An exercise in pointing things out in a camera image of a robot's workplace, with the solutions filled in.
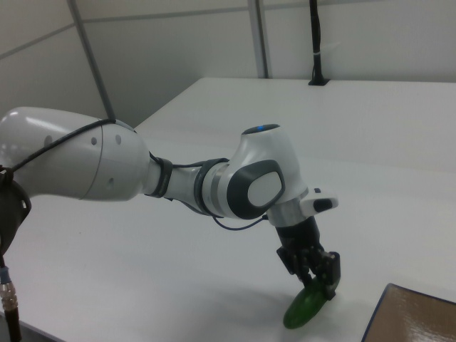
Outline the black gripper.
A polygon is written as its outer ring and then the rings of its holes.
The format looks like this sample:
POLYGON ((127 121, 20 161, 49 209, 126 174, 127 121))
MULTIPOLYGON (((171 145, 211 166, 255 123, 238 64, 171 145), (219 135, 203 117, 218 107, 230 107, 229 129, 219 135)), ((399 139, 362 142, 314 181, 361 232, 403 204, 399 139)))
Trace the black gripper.
POLYGON ((336 295, 341 279, 341 260, 337 252, 325 252, 320 243, 320 231, 314 217, 288 227, 277 227, 281 246, 276 250, 291 275, 308 286, 311 283, 310 266, 316 267, 316 277, 323 286, 327 300, 336 295))

